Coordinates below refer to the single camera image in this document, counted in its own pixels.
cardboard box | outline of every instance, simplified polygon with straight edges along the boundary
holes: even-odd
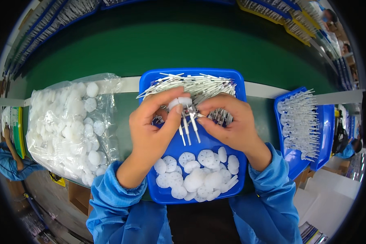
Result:
[[[89,216],[93,209],[89,205],[89,199],[92,199],[91,189],[69,182],[68,199],[80,212]]]

blue anti-static jacket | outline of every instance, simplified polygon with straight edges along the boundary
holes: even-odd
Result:
[[[256,192],[229,198],[242,243],[302,243],[298,213],[293,205],[295,183],[288,178],[288,164],[271,144],[272,162],[258,172],[248,166]],[[147,183],[122,188],[115,173],[120,162],[95,178],[90,200],[93,206],[87,227],[95,244],[172,243],[166,205],[140,201]]]
[[[0,173],[6,178],[14,181],[24,180],[34,171],[45,169],[30,159],[22,159],[22,161],[24,167],[18,171],[16,160],[9,151],[7,144],[5,142],[0,143]]]

hand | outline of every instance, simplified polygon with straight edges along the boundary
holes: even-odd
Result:
[[[10,140],[11,139],[11,131],[10,131],[10,128],[8,126],[7,123],[5,123],[5,128],[4,128],[4,138],[5,138],[5,141],[7,140]]]
[[[182,105],[176,105],[167,115],[160,108],[178,97],[190,97],[183,87],[150,95],[129,117],[130,133],[135,155],[143,155],[152,165],[164,154],[181,123]],[[159,129],[152,125],[155,115],[161,115],[165,121]]]
[[[227,110],[233,116],[233,122],[225,128],[206,117],[200,117],[197,121],[220,142],[244,152],[254,169],[263,171],[271,163],[271,152],[256,132],[254,115],[248,103],[220,93],[203,101],[197,108],[206,116],[217,108]]]

workbench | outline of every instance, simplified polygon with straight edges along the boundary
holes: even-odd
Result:
[[[193,35],[164,38],[172,33]],[[150,1],[101,11],[44,43],[21,71],[28,84],[26,99],[34,89],[97,73],[141,76],[147,70],[175,67],[231,68],[245,81],[285,90],[306,86],[317,94],[336,91],[337,75],[328,62],[282,26],[236,6],[196,1],[179,6]],[[122,159],[132,151],[128,118],[138,107],[137,94],[114,95]],[[279,149],[273,99],[247,96],[247,101],[259,136]],[[23,124],[26,135],[28,107]],[[253,190],[246,177],[242,194]]]

person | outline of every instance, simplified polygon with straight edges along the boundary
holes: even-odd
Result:
[[[346,148],[342,152],[337,153],[334,156],[342,159],[348,159],[352,157],[352,155],[359,153],[361,150],[362,150],[362,142],[361,137],[358,135],[357,139],[350,138]]]
[[[244,152],[255,192],[181,205],[140,201],[147,187],[146,174],[165,153],[181,123],[181,105],[168,115],[160,106],[182,96],[190,94],[177,87],[147,97],[130,115],[132,153],[124,162],[110,164],[91,187],[93,210],[86,225],[94,243],[302,243],[288,164],[259,138],[249,104],[225,93],[197,108],[203,115],[224,108],[233,122],[223,128],[205,117],[197,121],[220,142]],[[164,118],[160,129],[151,125],[155,115]]]
[[[24,180],[36,170],[45,170],[28,158],[20,158],[11,142],[8,125],[4,129],[4,139],[0,143],[0,173],[6,178],[13,181]]]

